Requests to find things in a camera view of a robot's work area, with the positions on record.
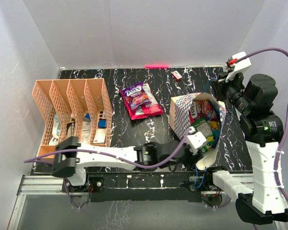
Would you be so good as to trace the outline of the green snack packet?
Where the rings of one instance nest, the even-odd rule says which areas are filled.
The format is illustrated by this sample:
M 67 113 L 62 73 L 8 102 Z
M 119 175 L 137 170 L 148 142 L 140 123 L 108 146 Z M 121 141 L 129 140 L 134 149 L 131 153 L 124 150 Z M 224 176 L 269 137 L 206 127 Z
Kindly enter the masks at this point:
M 216 144 L 216 139 L 208 122 L 204 117 L 201 117 L 200 119 L 191 123 L 191 126 L 194 127 L 196 131 L 201 132 L 206 138 L 207 143 L 203 145 L 200 150 L 202 153 L 208 152 Z

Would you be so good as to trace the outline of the blue checkered paper bag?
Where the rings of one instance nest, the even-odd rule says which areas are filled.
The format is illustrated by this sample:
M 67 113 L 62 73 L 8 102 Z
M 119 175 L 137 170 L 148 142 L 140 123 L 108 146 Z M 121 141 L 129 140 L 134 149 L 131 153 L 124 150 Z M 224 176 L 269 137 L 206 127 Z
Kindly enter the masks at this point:
M 177 137 L 180 139 L 185 138 L 185 143 L 189 133 L 188 129 L 191 127 L 191 123 L 195 121 L 190 117 L 190 106 L 193 100 L 198 103 L 197 108 L 200 111 L 198 119 L 201 117 L 206 119 L 216 139 L 216 144 L 208 152 L 203 153 L 204 157 L 196 163 L 194 169 L 198 172 L 199 170 L 207 170 L 216 161 L 221 131 L 227 111 L 223 102 L 217 101 L 213 95 L 206 92 L 172 97 L 169 125 Z

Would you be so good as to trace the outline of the pink chips bag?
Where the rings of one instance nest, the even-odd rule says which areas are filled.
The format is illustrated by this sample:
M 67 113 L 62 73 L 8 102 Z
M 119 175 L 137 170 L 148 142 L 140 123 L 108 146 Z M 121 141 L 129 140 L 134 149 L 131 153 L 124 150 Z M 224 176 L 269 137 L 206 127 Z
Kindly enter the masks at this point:
M 163 114 L 163 110 L 161 109 L 160 105 L 153 96 L 149 84 L 148 83 L 143 84 L 144 84 L 144 90 L 151 101 L 150 104 L 141 105 L 137 108 L 136 111 L 133 112 L 123 98 L 124 104 L 127 108 L 131 120 L 143 119 L 150 116 Z

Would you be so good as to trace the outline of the purple candy bag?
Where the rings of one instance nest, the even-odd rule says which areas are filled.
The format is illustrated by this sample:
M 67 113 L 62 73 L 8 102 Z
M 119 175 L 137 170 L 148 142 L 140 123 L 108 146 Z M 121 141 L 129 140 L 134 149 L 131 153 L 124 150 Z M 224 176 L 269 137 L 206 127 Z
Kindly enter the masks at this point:
M 120 93 L 133 112 L 136 111 L 139 106 L 150 104 L 151 102 L 144 90 L 144 84 L 142 82 L 123 89 Z

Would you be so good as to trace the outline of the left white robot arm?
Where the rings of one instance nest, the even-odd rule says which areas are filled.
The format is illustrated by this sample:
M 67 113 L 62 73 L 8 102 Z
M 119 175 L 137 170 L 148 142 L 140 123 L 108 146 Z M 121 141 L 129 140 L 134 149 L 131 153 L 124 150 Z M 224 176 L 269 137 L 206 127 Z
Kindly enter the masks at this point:
M 51 175 L 66 178 L 77 190 L 85 191 L 90 184 L 85 175 L 87 167 L 154 171 L 191 160 L 206 143 L 201 133 L 166 144 L 149 142 L 124 148 L 81 144 L 77 137 L 70 137 L 55 147 Z

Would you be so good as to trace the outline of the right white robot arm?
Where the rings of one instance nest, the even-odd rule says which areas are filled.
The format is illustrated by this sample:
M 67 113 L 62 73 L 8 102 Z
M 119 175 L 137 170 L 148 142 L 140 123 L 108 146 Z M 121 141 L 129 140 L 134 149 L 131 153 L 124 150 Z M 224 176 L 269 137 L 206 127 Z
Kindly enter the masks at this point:
M 275 80 L 264 74 L 251 76 L 243 86 L 243 74 L 227 80 L 219 74 L 214 91 L 218 99 L 227 99 L 240 113 L 239 123 L 252 160 L 253 189 L 247 188 L 223 166 L 207 169 L 204 185 L 220 188 L 235 203 L 240 219 L 254 225 L 273 221 L 288 222 L 288 204 L 275 179 L 281 168 L 278 146 L 284 136 L 281 119 L 271 110 L 278 94 Z

